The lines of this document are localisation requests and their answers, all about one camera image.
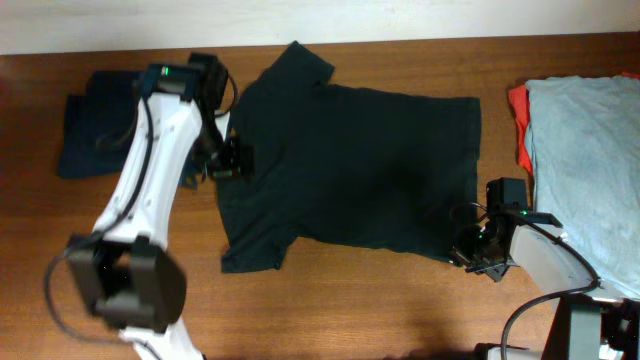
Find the dark green t-shirt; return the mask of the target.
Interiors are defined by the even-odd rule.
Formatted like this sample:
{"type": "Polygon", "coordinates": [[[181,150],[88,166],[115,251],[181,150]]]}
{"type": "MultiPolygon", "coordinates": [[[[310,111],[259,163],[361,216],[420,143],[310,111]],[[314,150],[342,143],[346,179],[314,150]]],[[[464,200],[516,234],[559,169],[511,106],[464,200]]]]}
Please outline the dark green t-shirt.
{"type": "Polygon", "coordinates": [[[333,72],[292,43],[232,112],[254,171],[217,184],[224,272],[278,269],[300,237],[445,262],[473,221],[480,101],[350,88],[333,72]]]}

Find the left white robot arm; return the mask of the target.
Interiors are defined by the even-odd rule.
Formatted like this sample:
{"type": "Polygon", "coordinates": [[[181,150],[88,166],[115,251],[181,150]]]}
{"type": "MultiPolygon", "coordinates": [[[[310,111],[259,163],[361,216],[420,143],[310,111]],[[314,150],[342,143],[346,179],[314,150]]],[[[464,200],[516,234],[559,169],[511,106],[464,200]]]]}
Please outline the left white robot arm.
{"type": "Polygon", "coordinates": [[[182,312],[187,279],[168,253],[170,214],[185,164],[214,180],[247,177],[249,147],[220,108],[234,88],[214,57],[151,65],[138,86],[133,142],[108,205],[88,235],[61,255],[86,311],[142,359],[201,359],[182,312]]]}

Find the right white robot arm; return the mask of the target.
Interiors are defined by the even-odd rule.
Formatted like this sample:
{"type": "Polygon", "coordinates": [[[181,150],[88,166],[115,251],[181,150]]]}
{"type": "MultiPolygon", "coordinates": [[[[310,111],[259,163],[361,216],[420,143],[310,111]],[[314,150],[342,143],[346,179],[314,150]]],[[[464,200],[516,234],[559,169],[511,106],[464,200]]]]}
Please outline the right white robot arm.
{"type": "Polygon", "coordinates": [[[637,359],[639,300],[626,296],[570,247],[551,214],[526,210],[488,213],[484,226],[468,226],[451,255],[468,273],[499,282],[523,269],[542,295],[519,306],[496,344],[476,346],[477,359],[637,359]],[[555,315],[544,349],[511,345],[509,335],[526,311],[549,304],[555,315]]]}

